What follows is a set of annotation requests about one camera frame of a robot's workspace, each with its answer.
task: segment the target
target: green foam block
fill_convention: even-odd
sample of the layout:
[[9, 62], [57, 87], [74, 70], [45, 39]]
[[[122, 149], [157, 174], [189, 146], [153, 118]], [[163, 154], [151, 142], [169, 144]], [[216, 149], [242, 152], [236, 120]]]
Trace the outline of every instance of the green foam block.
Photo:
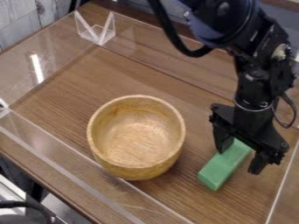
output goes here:
[[218, 153], [201, 169], [200, 180], [213, 191], [220, 190], [250, 152], [249, 146], [236, 139], [229, 149], [222, 154]]

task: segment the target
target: black cable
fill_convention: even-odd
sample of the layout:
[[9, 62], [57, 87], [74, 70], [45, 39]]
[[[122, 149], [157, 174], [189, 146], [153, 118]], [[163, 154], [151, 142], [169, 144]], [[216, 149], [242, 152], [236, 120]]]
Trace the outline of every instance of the black cable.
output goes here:
[[202, 56], [205, 56], [208, 53], [210, 53], [213, 51], [213, 48], [210, 48], [209, 46], [202, 47], [201, 49], [193, 51], [188, 48], [188, 46], [185, 45], [178, 32], [174, 28], [174, 24], [172, 19], [169, 18], [166, 9], [161, 3], [161, 0], [149, 0], [149, 3], [151, 5], [151, 8], [154, 10], [154, 14], [157, 15], [157, 18], [162, 24], [163, 27], [163, 31], [166, 33], [166, 36], [169, 37], [169, 39], [172, 40], [176, 48], [188, 56], [194, 57], [194, 58], [200, 58]]
[[294, 123], [296, 123], [296, 118], [297, 118], [297, 106], [296, 106], [296, 103], [294, 101], [290, 99], [290, 97], [288, 96], [286, 93], [282, 94], [282, 98], [285, 100], [285, 102], [288, 103], [288, 105], [292, 107], [293, 111], [294, 111], [294, 119], [293, 121], [289, 123], [289, 124], [285, 124], [277, 117], [277, 112], [276, 112], [276, 109], [273, 107], [273, 111], [274, 111], [274, 115], [276, 115], [276, 120], [277, 122], [281, 124], [281, 126], [286, 129], [290, 129], [293, 126], [294, 126]]
[[17, 200], [0, 201], [0, 209], [2, 208], [15, 208], [15, 207], [30, 207], [30, 208], [38, 210], [43, 214], [43, 216], [47, 220], [47, 223], [53, 224], [53, 217], [51, 217], [47, 209], [43, 206], [41, 206], [39, 204], [35, 204], [29, 201], [17, 201]]

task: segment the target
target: bowl rim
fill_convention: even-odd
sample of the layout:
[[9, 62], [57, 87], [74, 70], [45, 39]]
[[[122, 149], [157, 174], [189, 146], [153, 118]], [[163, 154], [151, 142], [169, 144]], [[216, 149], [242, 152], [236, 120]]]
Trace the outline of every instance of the bowl rim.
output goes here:
[[[91, 135], [91, 131], [93, 131], [93, 126], [94, 126], [95, 119], [98, 118], [99, 113], [103, 111], [103, 109], [106, 107], [109, 107], [111, 104], [114, 104], [114, 103], [117, 103], [119, 101], [123, 101], [126, 99], [131, 99], [131, 98], [146, 98], [146, 99], [151, 99], [151, 100], [154, 100], [157, 102], [161, 102], [176, 113], [177, 118], [178, 118], [178, 121], [180, 121], [180, 124], [181, 124], [181, 138], [180, 138], [178, 143], [177, 143], [177, 145], [174, 147], [174, 150], [168, 155], [168, 157], [163, 157], [162, 159], [157, 160], [150, 165], [145, 165], [145, 164], [133, 164], [133, 165], [129, 165], [129, 164], [119, 163], [115, 160], [109, 159], [107, 157], [103, 157], [102, 156], [102, 153], [99, 152], [99, 148], [95, 145], [95, 142], [94, 142], [94, 139], [93, 139], [93, 135]], [[131, 95], [121, 96], [117, 99], [109, 101], [95, 111], [93, 117], [89, 120], [87, 137], [89, 137], [89, 146], [90, 146], [90, 148], [93, 150], [94, 156], [98, 156], [98, 158], [101, 160], [105, 160], [106, 163], [109, 163], [109, 164], [111, 164], [114, 166], [118, 166], [118, 167], [123, 167], [123, 168], [146, 169], [146, 168], [150, 168], [150, 167], [154, 167], [157, 165], [163, 164], [166, 161], [169, 161], [177, 155], [177, 153], [181, 153], [181, 149], [184, 147], [184, 142], [185, 142], [185, 138], [186, 138], [186, 124], [185, 124], [184, 116], [182, 116], [180, 110], [174, 107], [174, 105], [170, 102], [168, 102], [168, 101], [162, 100], [161, 98], [154, 97], [151, 95], [131, 94]]]

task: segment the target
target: wooden bowl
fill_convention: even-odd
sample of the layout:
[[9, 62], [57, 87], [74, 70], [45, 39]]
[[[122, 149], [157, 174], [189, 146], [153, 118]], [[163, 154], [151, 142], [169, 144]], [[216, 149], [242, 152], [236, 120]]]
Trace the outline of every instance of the wooden bowl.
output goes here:
[[89, 122], [89, 144], [98, 162], [123, 179], [151, 179], [182, 153], [184, 117], [166, 101], [147, 95], [117, 98]]

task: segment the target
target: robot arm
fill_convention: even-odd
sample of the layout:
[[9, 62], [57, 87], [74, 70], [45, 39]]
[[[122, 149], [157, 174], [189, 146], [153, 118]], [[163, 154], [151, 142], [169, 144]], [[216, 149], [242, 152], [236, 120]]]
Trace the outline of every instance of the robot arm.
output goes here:
[[210, 121], [220, 153], [234, 137], [245, 142], [257, 156], [249, 172], [260, 174], [268, 164], [281, 164], [289, 144], [274, 127], [277, 104], [282, 98], [294, 110], [286, 95], [297, 78], [296, 53], [289, 35], [260, 8], [258, 0], [181, 0], [192, 31], [205, 47], [192, 51], [184, 44], [159, 0], [149, 0], [169, 39], [178, 50], [202, 57], [214, 48], [225, 49], [236, 59], [238, 90], [236, 107], [213, 104]]

